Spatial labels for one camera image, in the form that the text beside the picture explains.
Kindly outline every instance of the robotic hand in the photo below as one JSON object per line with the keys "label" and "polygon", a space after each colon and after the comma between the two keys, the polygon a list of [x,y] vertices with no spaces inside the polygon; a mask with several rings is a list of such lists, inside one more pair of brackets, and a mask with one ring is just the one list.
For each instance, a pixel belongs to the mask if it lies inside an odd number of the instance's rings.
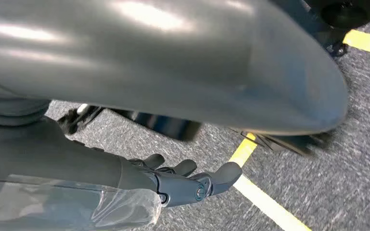
{"label": "robotic hand", "polygon": [[151,155],[145,160],[129,161],[155,182],[164,207],[197,203],[208,196],[223,193],[242,174],[241,168],[234,162],[222,165],[216,172],[203,172],[187,178],[197,168],[193,160],[184,160],[175,167],[161,168],[158,167],[165,160],[160,154]]}

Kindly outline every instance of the yellow line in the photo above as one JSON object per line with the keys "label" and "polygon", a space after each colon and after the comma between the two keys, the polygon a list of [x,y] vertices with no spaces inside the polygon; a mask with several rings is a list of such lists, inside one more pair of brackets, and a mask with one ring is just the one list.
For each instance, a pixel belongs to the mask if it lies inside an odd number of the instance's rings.
{"label": "yellow line", "polygon": [[[251,133],[247,137],[252,140],[256,139]],[[236,162],[242,167],[256,147],[257,144],[249,139],[244,139],[229,161]],[[233,186],[284,231],[311,231],[293,214],[253,184],[245,175],[242,175]]]}
{"label": "yellow line", "polygon": [[[248,133],[247,137],[251,140],[256,139],[256,137],[251,133]],[[249,156],[252,154],[254,149],[257,147],[257,144],[253,143],[249,139],[244,139],[242,141],[242,143],[236,149],[235,153],[233,153],[233,156],[230,158],[229,162],[235,162],[240,167],[242,167],[246,163]]]}
{"label": "yellow line", "polygon": [[370,34],[368,33],[351,30],[345,36],[343,43],[370,52]]}

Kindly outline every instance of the gray curved panel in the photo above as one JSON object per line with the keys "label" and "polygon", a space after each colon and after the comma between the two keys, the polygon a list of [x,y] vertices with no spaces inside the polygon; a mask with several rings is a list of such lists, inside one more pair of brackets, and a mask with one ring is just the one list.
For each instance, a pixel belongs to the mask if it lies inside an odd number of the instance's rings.
{"label": "gray curved panel", "polygon": [[277,135],[347,105],[334,61],[261,0],[0,0],[0,86]]}

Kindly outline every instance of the plastic wrap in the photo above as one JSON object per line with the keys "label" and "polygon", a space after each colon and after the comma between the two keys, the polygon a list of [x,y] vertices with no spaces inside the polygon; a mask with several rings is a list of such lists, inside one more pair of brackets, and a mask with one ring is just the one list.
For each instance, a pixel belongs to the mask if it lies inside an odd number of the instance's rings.
{"label": "plastic wrap", "polygon": [[0,231],[124,230],[155,223],[160,210],[147,189],[14,175],[0,181]]}

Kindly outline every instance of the screw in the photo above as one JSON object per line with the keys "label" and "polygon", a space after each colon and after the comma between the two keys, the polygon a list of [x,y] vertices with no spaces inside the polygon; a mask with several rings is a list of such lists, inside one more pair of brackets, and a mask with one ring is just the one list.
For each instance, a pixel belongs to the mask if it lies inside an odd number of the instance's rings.
{"label": "screw", "polygon": [[203,187],[203,185],[199,185],[197,188],[195,199],[197,201],[201,201],[204,197],[205,197],[205,187]]}

